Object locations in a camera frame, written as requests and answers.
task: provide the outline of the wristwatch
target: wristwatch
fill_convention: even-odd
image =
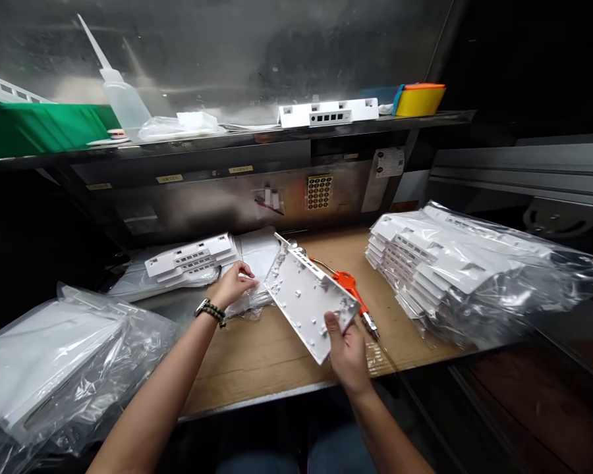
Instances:
[[[195,316],[198,317],[200,313],[207,313],[208,315],[211,315],[217,319],[220,329],[226,326],[226,323],[224,322],[226,314],[224,314],[224,311],[222,311],[220,308],[214,304],[211,304],[211,300],[208,298],[204,298],[202,303],[200,303],[200,306],[198,306],[198,309],[196,309]]]

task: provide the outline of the orange cutter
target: orange cutter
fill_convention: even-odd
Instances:
[[[371,334],[375,340],[380,340],[380,334],[378,332],[376,323],[375,323],[374,319],[371,317],[371,315],[369,314],[369,310],[364,305],[364,301],[362,301],[362,298],[360,297],[360,294],[358,293],[358,290],[356,289],[356,279],[347,272],[337,272],[336,270],[327,266],[325,263],[321,262],[320,260],[313,259],[313,258],[310,258],[310,260],[313,261],[314,263],[322,265],[327,270],[329,270],[332,273],[332,276],[331,276],[332,280],[337,282],[340,286],[342,286],[344,289],[346,289],[347,292],[351,296],[353,296],[354,298],[356,298],[358,300],[358,303],[360,303],[360,316],[361,316],[364,326],[367,328],[367,331],[369,331],[369,334]]]

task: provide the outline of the hand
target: hand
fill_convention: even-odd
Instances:
[[[240,276],[240,273],[248,275],[250,278]],[[255,275],[253,275],[246,263],[242,261],[236,262],[222,277],[215,294],[211,298],[211,303],[224,311],[242,296],[243,292],[257,286],[259,282],[252,280],[254,277]]]
[[[325,313],[325,326],[331,342],[331,368],[347,395],[352,398],[369,393],[373,386],[369,379],[364,338],[358,327],[351,323],[343,335],[336,315],[331,311]]]

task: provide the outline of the yellow container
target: yellow container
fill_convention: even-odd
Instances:
[[[446,92],[443,84],[416,84],[416,87],[405,86],[400,97],[395,115],[398,117],[416,117],[433,115]]]

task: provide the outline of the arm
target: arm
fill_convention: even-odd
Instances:
[[[325,324],[331,341],[331,367],[347,392],[367,450],[380,474],[432,473],[371,385],[364,339],[355,324],[345,334],[330,311]]]
[[[257,284],[250,267],[233,265],[212,303],[224,310]],[[90,465],[87,474],[151,473],[189,395],[217,321],[200,314],[127,406]]]

